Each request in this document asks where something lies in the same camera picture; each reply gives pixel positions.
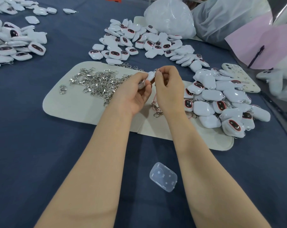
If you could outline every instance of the person's left hand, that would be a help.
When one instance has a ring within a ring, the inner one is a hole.
[[[126,80],[118,87],[109,104],[115,107],[126,109],[134,116],[144,106],[151,95],[152,84],[150,81],[145,81],[145,88],[139,90],[138,83],[148,77],[148,73],[138,72]]]

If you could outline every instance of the table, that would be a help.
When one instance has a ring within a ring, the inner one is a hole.
[[[105,0],[37,0],[56,15],[38,16],[37,31],[48,33],[45,56],[34,56],[0,68],[0,227],[31,228],[88,143],[95,126],[51,117],[42,110],[49,90],[74,65],[90,60],[88,51],[104,35],[110,19],[133,19],[144,7]],[[66,15],[63,8],[79,13]],[[5,21],[26,26],[30,10]],[[235,63],[228,51],[186,40],[211,67]],[[144,52],[131,56],[133,66],[146,71],[170,65],[164,56],[148,60]],[[177,66],[183,80],[189,68]],[[257,94],[253,103],[267,109]],[[228,152],[212,151],[240,184],[272,227],[287,227],[287,135],[271,114],[270,122],[237,139]],[[176,172],[171,193],[149,179],[160,161]],[[115,227],[194,227],[172,141],[130,133]]]

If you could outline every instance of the hand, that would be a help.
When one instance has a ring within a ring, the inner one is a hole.
[[[175,66],[163,66],[158,69],[155,73],[155,85],[157,103],[166,118],[171,114],[185,113],[184,84]]]
[[[147,77],[148,74],[142,72],[131,76],[118,87],[109,106],[115,105],[119,109],[130,112],[132,116],[137,114],[143,108],[152,92],[152,84],[148,80],[145,81],[145,88],[138,89],[138,83]]]

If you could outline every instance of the plastic bag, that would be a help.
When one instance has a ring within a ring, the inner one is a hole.
[[[183,39],[196,35],[191,11],[181,0],[157,0],[145,10],[144,17],[160,32],[181,35]]]
[[[207,0],[191,12],[197,36],[228,49],[226,36],[268,11],[267,0]]]

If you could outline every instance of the forearm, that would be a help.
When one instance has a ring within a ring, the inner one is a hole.
[[[197,227],[270,227],[185,114],[167,119]]]
[[[36,227],[113,227],[132,115],[109,105]]]

